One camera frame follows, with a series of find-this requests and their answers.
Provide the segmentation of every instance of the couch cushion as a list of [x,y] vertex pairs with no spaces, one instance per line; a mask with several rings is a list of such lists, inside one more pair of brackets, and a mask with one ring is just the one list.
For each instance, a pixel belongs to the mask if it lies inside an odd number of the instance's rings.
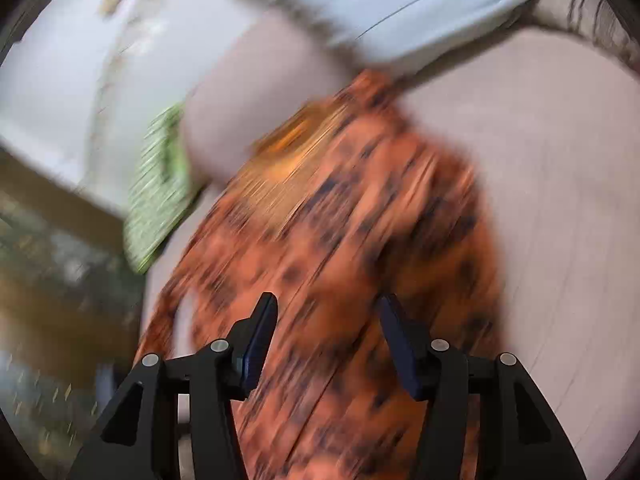
[[280,11],[268,10],[186,100],[180,129],[194,173],[224,185],[254,140],[352,76]]
[[484,173],[505,350],[588,478],[604,479],[640,428],[640,85],[594,48],[533,28],[444,61],[404,107]]

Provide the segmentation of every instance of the beige cushion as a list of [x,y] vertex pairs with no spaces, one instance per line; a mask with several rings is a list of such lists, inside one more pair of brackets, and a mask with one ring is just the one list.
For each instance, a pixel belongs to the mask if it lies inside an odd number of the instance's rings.
[[[466,48],[427,76],[402,103],[478,162],[504,254],[505,350],[529,369],[588,478],[604,480],[640,428],[638,82],[592,48],[534,28]],[[261,104],[277,106],[263,84]],[[145,317],[217,192],[149,273]],[[182,316],[179,353],[192,350]]]
[[281,11],[268,10],[186,100],[180,128],[195,174],[226,183],[254,140],[352,75]]

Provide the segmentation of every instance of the orange patterned cloth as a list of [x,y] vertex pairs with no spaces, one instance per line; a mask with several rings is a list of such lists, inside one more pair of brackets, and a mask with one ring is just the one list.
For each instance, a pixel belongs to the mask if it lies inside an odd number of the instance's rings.
[[[196,294],[193,344],[278,298],[258,388],[234,416],[249,478],[406,478],[426,404],[400,387],[375,295],[398,295],[434,337],[493,356],[492,239],[470,165],[416,133],[386,80],[362,73],[257,145],[162,290],[137,359],[171,353]],[[471,403],[463,476],[475,471]]]

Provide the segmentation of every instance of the metal screw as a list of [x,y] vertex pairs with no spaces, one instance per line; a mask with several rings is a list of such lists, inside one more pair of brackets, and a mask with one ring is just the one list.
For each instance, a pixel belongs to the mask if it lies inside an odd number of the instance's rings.
[[142,358],[142,364],[145,366],[155,366],[160,358],[156,354],[147,354]]
[[226,339],[216,339],[211,343],[211,349],[214,352],[224,352],[227,348],[229,348],[229,343]]
[[436,352],[446,352],[449,350],[449,343],[444,341],[444,339],[434,339],[431,341],[431,348]]
[[513,366],[518,362],[518,360],[515,355],[505,352],[504,354],[500,354],[500,362],[503,365]]

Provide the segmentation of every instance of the green striped cloth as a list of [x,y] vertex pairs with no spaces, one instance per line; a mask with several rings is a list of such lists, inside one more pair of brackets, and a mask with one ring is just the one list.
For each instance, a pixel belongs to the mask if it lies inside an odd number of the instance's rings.
[[190,208],[197,189],[189,177],[186,154],[178,138],[182,104],[149,124],[124,224],[124,248],[136,272],[145,272],[164,239]]

